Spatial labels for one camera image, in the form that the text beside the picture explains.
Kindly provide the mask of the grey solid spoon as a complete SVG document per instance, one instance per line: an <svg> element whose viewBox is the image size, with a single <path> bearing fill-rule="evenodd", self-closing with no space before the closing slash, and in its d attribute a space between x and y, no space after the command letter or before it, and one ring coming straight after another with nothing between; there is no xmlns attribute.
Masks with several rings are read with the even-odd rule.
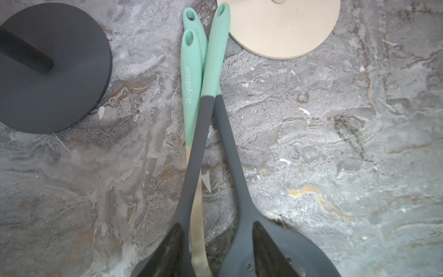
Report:
<svg viewBox="0 0 443 277"><path fill-rule="evenodd" d="M169 228L170 231L173 225L178 223L182 226L184 232L181 277L197 277L191 262L190 215L197 187L196 182L198 181L198 178L201 177L201 168L208 138L208 131L212 121L213 107L216 96L220 93L219 79L230 30L230 17L231 12L229 4L226 2L219 4L212 20L211 32L207 35L203 24L194 9L186 8L182 15L184 30L187 28L194 28L197 31L200 40L202 86L195 136L190 153L190 162L187 162L186 175L180 199L171 227ZM131 274L133 277L137 276L141 269L147 264L153 253L136 265Z"/></svg>

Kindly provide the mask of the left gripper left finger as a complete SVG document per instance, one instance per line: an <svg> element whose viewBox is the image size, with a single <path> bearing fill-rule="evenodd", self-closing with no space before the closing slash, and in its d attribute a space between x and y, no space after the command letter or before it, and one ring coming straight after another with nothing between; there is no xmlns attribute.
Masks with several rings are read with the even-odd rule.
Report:
<svg viewBox="0 0 443 277"><path fill-rule="evenodd" d="M183 243L183 228L176 223L137 277L180 277Z"/></svg>

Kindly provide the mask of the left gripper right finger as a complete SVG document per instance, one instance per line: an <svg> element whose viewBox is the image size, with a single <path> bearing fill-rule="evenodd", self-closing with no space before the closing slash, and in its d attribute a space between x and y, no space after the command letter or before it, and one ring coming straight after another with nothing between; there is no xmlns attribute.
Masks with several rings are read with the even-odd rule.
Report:
<svg viewBox="0 0 443 277"><path fill-rule="evenodd" d="M253 223L252 237L258 277L299 277L259 221Z"/></svg>

